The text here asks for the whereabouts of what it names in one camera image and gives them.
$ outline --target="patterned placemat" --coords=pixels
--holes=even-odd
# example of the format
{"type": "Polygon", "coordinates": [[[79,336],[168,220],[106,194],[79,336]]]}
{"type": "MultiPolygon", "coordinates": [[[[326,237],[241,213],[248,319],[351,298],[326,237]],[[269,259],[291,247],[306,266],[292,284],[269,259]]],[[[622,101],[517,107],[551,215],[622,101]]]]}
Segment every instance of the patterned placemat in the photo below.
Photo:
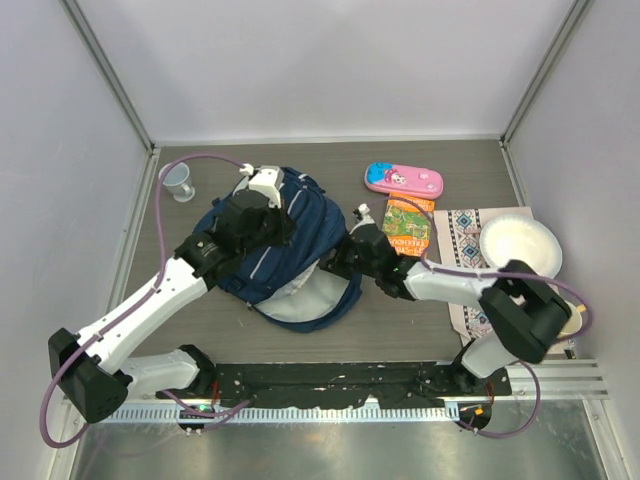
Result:
{"type": "MultiPolygon", "coordinates": [[[[505,214],[533,218],[529,207],[483,208],[469,210],[436,210],[434,220],[438,229],[438,247],[443,265],[483,268],[487,262],[480,251],[480,230],[492,218],[505,214]]],[[[451,325],[460,335],[463,345],[472,338],[480,338],[491,331],[489,319],[482,310],[449,304],[451,325]]],[[[565,346],[555,345],[550,353],[562,353],[565,346]]]]}

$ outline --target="white plate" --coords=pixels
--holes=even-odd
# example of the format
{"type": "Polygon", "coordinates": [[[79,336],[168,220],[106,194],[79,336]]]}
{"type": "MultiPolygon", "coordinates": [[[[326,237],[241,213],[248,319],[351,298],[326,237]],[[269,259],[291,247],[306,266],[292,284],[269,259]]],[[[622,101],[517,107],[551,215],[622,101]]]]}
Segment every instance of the white plate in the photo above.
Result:
{"type": "Polygon", "coordinates": [[[522,260],[538,275],[554,278],[562,266],[562,249],[553,233],[522,215],[490,220],[480,232],[480,251],[495,268],[504,267],[512,259],[522,260]]]}

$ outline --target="gray wood surface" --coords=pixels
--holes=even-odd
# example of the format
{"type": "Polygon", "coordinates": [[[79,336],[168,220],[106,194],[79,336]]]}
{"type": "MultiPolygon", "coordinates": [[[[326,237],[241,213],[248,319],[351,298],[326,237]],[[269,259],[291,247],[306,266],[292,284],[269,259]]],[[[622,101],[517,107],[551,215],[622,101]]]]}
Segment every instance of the gray wood surface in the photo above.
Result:
{"type": "MultiPolygon", "coordinates": [[[[205,151],[232,155],[255,165],[292,166],[308,173],[347,214],[348,225],[353,224],[348,212],[364,201],[380,198],[363,183],[367,165],[378,161],[440,172],[445,189],[436,201],[438,209],[517,205],[498,142],[493,140],[164,148],[159,164],[205,151]]],[[[224,162],[195,160],[189,165],[195,198],[180,204],[166,192],[162,195],[169,248],[179,245],[211,208],[211,200],[228,193],[239,179],[236,169],[224,162]]],[[[377,220],[382,219],[383,205],[375,207],[377,220]]],[[[129,293],[157,272],[157,245],[150,202],[129,277],[129,293]]],[[[272,325],[248,311],[235,297],[213,290],[174,315],[136,354],[166,353],[185,343],[197,345],[221,362],[433,360],[451,359],[460,349],[446,304],[395,300],[386,297],[370,279],[363,282],[360,302],[343,320],[308,335],[272,325]]]]}

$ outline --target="white panel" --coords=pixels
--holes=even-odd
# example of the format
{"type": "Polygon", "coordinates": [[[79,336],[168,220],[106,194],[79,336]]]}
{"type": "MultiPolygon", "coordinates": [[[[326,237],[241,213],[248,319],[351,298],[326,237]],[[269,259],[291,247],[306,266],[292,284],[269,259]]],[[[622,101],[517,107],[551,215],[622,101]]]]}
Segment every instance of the white panel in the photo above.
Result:
{"type": "Polygon", "coordinates": [[[638,45],[637,0],[594,2],[512,145],[534,215],[563,246],[562,276],[595,306],[581,347],[604,372],[632,462],[640,450],[638,45]]]}
{"type": "Polygon", "coordinates": [[[161,142],[501,134],[571,0],[81,0],[161,142]]]}
{"type": "Polygon", "coordinates": [[[47,340],[104,312],[144,151],[58,2],[6,3],[0,476],[43,479],[52,453],[37,427],[51,378],[47,340]]]}

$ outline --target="blue backpack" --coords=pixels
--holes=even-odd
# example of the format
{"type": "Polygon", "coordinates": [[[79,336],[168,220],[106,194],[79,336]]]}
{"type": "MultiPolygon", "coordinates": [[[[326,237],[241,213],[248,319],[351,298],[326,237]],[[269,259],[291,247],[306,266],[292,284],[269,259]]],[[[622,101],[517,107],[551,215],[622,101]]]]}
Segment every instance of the blue backpack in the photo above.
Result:
{"type": "MultiPolygon", "coordinates": [[[[309,333],[328,327],[355,305],[362,294],[362,278],[353,275],[345,280],[316,268],[318,260],[347,235],[344,216],[311,177],[290,167],[282,170],[280,193],[296,223],[291,245],[253,252],[240,270],[222,279],[218,287],[244,300],[270,322],[309,333]]],[[[231,195],[214,201],[214,208],[194,231],[215,228],[214,214],[224,208],[231,195]]]]}

